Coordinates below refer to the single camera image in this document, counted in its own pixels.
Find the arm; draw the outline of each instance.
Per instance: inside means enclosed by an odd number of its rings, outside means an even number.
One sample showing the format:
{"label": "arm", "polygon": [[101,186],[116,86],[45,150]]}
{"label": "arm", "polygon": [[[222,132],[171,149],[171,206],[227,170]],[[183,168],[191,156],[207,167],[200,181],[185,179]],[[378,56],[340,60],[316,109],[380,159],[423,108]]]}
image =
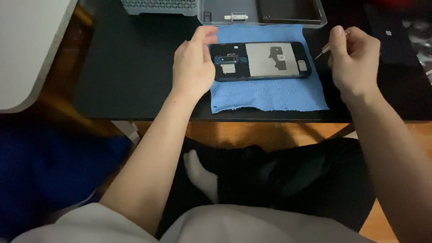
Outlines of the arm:
{"label": "arm", "polygon": [[329,66],[351,112],[375,192],[401,243],[432,242],[432,163],[381,95],[377,39],[342,27],[330,35]]}
{"label": "arm", "polygon": [[187,123],[214,81],[207,45],[217,42],[214,26],[199,27],[175,52],[173,87],[140,144],[100,203],[155,234],[177,168]]}

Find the hand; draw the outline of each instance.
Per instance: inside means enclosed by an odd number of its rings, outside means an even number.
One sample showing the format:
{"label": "hand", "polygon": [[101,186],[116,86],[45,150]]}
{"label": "hand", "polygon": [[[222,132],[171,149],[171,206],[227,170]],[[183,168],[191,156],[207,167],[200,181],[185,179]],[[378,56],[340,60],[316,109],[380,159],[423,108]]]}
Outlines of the hand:
{"label": "hand", "polygon": [[200,26],[192,39],[175,51],[171,93],[198,102],[210,89],[216,71],[208,45],[217,43],[217,30],[214,26]]}
{"label": "hand", "polygon": [[342,26],[331,30],[331,56],[328,61],[334,84],[345,103],[356,97],[379,93],[377,74],[380,41],[357,27],[347,30],[350,32],[348,39]]}

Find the left hand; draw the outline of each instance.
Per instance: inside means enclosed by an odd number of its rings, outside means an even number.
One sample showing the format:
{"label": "left hand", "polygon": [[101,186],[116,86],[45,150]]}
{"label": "left hand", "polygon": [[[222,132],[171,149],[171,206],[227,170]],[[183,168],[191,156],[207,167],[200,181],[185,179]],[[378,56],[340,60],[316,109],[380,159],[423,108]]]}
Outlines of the left hand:
{"label": "left hand", "polygon": [[175,51],[171,93],[197,102],[210,89],[216,71],[208,45],[217,43],[217,31],[214,26],[200,26]]}

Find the blue microfiber cloth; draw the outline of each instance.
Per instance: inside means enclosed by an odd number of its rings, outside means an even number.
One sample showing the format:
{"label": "blue microfiber cloth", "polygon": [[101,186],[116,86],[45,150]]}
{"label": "blue microfiber cloth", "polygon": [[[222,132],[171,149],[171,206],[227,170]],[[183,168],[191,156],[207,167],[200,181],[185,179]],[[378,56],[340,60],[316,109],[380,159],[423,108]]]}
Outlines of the blue microfiber cloth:
{"label": "blue microfiber cloth", "polygon": [[328,110],[302,28],[302,25],[239,24],[219,27],[218,43],[301,42],[308,55],[312,75],[305,79],[216,81],[210,88],[212,113],[241,107],[255,107],[263,111]]}

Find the black pants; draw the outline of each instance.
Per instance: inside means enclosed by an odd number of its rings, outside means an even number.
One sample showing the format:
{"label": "black pants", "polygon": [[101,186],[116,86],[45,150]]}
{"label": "black pants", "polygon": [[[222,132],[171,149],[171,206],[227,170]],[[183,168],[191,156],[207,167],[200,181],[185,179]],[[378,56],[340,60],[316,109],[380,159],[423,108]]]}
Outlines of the black pants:
{"label": "black pants", "polygon": [[203,167],[218,175],[221,204],[327,217],[358,232],[375,201],[356,139],[337,138],[266,153],[259,146],[225,150],[185,138],[158,238],[183,213],[212,204],[187,177],[183,154],[192,149]]}

